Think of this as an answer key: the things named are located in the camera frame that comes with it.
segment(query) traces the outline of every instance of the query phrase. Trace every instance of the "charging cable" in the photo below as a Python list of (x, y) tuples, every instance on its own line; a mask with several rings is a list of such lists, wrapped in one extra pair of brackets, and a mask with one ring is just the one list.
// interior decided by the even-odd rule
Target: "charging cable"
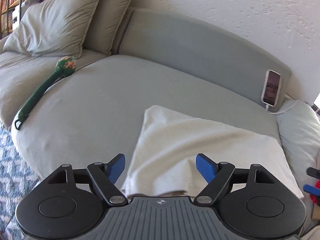
[[(297, 100), (297, 101), (295, 101), (295, 103), (292, 106), (288, 107), (287, 109), (285, 109), (283, 111), (280, 111), (280, 112), (275, 112), (275, 113), (270, 112), (270, 114), (283, 114), (283, 113), (286, 113), (289, 110), (291, 110), (292, 108), (294, 108), (299, 102), (300, 102), (300, 100)], [(266, 110), (267, 111), (269, 110), (269, 105), (266, 105)]]

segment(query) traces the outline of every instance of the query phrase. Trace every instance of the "white textured wall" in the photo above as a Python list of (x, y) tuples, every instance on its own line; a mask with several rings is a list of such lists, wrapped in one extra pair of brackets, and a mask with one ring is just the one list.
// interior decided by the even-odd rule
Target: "white textured wall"
[(238, 34), (286, 63), (295, 98), (312, 103), (320, 92), (320, 0), (133, 0)]

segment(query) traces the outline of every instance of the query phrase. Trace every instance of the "green knitted toy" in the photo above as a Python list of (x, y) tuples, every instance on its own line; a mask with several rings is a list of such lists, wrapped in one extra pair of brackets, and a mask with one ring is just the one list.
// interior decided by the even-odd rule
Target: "green knitted toy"
[(58, 79), (70, 76), (76, 70), (76, 63), (72, 57), (63, 57), (56, 64), (54, 74), (44, 81), (31, 97), (24, 103), (19, 111), (18, 119), (14, 122), (17, 130), (20, 130), (23, 122), (28, 118), (31, 110), (38, 103), (44, 92)]

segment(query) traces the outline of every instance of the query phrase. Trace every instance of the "blue and white rug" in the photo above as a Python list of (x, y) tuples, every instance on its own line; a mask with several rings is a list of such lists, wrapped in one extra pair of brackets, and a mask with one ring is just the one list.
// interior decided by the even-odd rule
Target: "blue and white rug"
[(37, 182), (37, 176), (14, 147), (10, 132), (0, 126), (0, 231), (6, 239), (23, 238), (15, 219), (15, 209)]

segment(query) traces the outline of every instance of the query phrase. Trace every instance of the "crosshair symbol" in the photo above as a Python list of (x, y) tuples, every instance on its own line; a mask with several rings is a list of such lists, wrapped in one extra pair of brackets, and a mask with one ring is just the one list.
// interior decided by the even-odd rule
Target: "crosshair symbol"
[(166, 203), (166, 201), (163, 200), (163, 199), (159, 199), (159, 200), (157, 201), (157, 203), (160, 204), (160, 205), (162, 205), (162, 204)]

